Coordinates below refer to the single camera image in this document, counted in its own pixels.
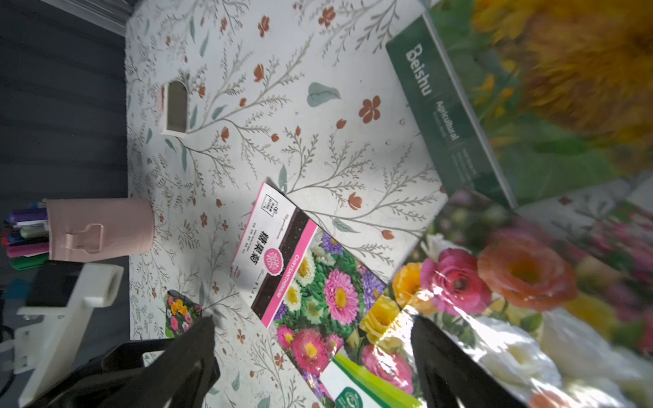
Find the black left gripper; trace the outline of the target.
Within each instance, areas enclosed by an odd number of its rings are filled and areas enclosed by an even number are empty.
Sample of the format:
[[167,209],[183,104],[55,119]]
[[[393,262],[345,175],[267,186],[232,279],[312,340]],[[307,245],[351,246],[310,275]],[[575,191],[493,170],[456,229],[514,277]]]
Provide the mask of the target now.
[[102,402],[144,372],[143,355],[163,352],[172,343],[172,338],[123,343],[73,370],[47,391],[37,394],[27,407],[55,407],[55,401],[62,401],[69,392]]

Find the mixed ranunculus seed packet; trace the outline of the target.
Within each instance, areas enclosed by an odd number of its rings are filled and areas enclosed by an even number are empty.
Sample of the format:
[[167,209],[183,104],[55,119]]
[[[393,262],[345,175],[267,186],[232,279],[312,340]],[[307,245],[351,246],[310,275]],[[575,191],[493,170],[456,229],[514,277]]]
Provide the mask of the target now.
[[417,316],[523,407],[649,407],[652,216],[624,203],[572,244],[458,190],[321,374],[335,406],[428,407]]

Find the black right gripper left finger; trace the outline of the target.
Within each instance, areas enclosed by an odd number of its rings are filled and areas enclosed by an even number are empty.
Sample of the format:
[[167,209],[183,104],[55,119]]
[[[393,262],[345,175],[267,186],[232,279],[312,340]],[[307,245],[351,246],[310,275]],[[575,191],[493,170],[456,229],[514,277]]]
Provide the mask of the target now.
[[220,378],[215,325],[203,317],[103,407],[200,407]]

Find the green mimosa seed packet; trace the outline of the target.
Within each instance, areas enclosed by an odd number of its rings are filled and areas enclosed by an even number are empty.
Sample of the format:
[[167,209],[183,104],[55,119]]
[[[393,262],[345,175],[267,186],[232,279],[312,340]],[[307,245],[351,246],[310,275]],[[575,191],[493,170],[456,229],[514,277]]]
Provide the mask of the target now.
[[202,318],[202,311],[202,306],[196,302],[175,290],[169,290],[165,297],[164,334],[167,338],[182,336]]

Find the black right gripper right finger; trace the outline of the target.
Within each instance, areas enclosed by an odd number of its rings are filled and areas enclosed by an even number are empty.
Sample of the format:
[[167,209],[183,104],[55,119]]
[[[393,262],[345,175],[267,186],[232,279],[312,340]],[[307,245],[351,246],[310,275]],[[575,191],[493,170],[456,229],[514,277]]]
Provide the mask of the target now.
[[417,316],[411,345],[428,407],[523,407],[433,321]]

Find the yellow sunflower seed packet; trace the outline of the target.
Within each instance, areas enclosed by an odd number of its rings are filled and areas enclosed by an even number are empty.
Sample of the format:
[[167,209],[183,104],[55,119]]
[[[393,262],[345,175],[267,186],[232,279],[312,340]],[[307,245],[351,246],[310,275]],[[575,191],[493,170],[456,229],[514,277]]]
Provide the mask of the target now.
[[386,49],[448,193],[519,207],[652,167],[649,1],[440,1]]

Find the chrysanthemum seed packet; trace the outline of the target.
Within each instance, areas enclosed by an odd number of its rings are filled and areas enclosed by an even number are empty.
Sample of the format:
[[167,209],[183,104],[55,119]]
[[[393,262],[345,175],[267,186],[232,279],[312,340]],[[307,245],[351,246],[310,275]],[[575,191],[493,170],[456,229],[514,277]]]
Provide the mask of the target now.
[[331,401],[321,373],[358,332],[383,280],[268,183],[253,204],[231,280],[316,397]]

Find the pink pen cup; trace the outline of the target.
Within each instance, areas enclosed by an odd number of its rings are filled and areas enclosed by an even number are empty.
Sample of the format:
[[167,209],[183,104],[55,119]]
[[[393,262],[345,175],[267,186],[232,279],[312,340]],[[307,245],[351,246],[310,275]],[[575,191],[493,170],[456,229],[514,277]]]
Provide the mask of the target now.
[[18,271],[147,253],[155,215],[145,199],[46,199],[1,220],[1,246]]

